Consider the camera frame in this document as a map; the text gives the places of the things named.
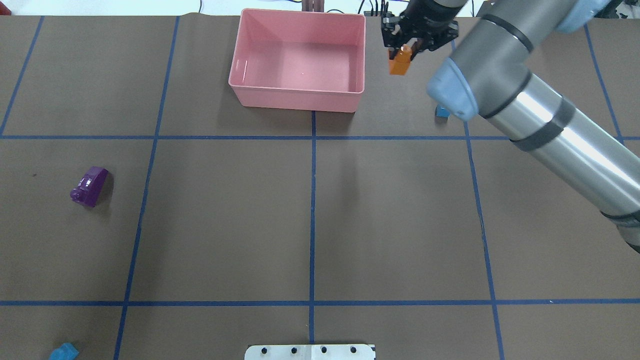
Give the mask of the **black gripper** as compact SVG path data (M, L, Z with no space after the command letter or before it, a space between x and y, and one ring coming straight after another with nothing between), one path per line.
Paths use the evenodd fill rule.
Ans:
M411 47L410 62L424 51L436 51L458 38L456 20L449 23L433 22L424 16L412 20L404 14L381 16L381 34L384 47L389 50L389 60L394 60L403 44Z

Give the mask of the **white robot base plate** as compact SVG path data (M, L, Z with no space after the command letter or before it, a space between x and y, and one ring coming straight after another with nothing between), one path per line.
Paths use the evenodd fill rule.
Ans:
M369 344L271 344L252 345L245 360L375 360L377 351Z

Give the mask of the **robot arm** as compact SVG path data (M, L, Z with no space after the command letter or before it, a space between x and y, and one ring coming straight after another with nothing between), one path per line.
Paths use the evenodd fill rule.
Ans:
M453 116L480 116L562 178L639 250L640 162L526 59L552 32L578 30L606 0L499 0L430 78L426 91Z

